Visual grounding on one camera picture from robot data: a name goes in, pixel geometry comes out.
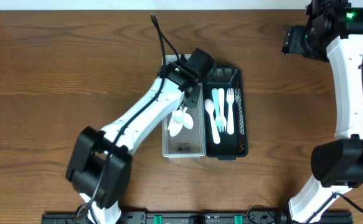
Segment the white spoon bowl down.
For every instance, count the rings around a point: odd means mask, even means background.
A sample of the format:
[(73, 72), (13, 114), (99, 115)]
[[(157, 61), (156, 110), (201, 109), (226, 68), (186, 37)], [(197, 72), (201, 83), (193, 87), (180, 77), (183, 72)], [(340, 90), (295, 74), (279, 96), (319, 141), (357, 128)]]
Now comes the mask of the white spoon bowl down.
[(183, 128), (183, 126), (184, 125), (182, 123), (176, 123), (173, 121), (170, 122), (167, 127), (170, 137), (177, 136), (181, 132), (181, 129)]

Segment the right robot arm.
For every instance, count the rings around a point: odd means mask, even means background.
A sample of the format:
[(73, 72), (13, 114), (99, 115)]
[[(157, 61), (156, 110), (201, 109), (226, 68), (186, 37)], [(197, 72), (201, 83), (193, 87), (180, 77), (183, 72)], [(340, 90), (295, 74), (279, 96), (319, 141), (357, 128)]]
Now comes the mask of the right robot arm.
[(329, 210), (363, 184), (363, 7), (348, 1), (312, 0), (305, 26), (292, 26), (282, 52), (331, 65), (336, 96), (335, 139), (316, 146), (311, 177), (288, 202), (278, 223), (350, 223)]

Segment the white spoon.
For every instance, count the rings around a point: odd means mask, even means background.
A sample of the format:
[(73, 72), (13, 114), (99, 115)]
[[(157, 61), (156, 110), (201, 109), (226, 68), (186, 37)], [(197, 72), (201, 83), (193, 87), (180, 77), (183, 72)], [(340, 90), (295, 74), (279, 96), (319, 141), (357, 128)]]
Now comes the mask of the white spoon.
[(194, 120), (189, 113), (184, 113), (183, 116), (183, 126), (187, 129), (192, 129), (194, 127)]
[(215, 144), (219, 144), (220, 143), (220, 136), (219, 136), (219, 132), (215, 123), (215, 118), (214, 118), (214, 102), (210, 99), (206, 99), (204, 102), (204, 106), (205, 106), (205, 110), (206, 112), (208, 112), (209, 114), (209, 119), (210, 119), (210, 127), (212, 130), (212, 138), (213, 138), (213, 142)]

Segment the white fork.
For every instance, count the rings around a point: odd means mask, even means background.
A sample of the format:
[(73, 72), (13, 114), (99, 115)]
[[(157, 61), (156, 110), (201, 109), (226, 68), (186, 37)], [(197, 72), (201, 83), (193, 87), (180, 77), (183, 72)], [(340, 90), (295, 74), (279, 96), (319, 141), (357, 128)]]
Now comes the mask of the white fork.
[(222, 133), (224, 131), (224, 122), (220, 115), (220, 105), (219, 105), (219, 92), (217, 88), (213, 88), (211, 90), (212, 100), (215, 106), (215, 123), (218, 129), (218, 132)]
[(233, 88), (227, 89), (226, 100), (228, 103), (228, 115), (227, 115), (227, 133), (232, 135), (235, 131), (233, 121), (233, 103), (235, 101)]
[(220, 107), (220, 119), (222, 122), (222, 127), (220, 129), (221, 133), (226, 132), (227, 128), (227, 120), (224, 114), (224, 104), (225, 104), (225, 91), (223, 88), (218, 89), (218, 97), (219, 97), (219, 107)]

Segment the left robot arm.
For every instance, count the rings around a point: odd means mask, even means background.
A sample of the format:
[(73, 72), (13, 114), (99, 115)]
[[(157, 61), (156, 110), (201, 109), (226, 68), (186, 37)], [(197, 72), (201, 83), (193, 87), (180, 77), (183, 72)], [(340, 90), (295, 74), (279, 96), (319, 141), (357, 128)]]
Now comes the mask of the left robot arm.
[(150, 132), (185, 101), (197, 104), (198, 84), (212, 70), (214, 59), (196, 48), (188, 57), (163, 62), (145, 95), (125, 114), (96, 131), (87, 126), (78, 135), (66, 179), (84, 199), (74, 220), (116, 223), (118, 202), (131, 175), (132, 156)]

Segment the white spoon sideways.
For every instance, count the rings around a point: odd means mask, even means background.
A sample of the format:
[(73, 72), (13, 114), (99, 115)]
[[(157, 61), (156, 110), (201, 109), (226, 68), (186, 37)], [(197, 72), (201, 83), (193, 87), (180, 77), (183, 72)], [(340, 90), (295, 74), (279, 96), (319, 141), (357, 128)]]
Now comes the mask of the white spoon sideways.
[(175, 123), (177, 124), (181, 124), (184, 122), (184, 114), (186, 112), (187, 108), (186, 107), (182, 107), (179, 108), (178, 110), (175, 110), (172, 112), (172, 119)]

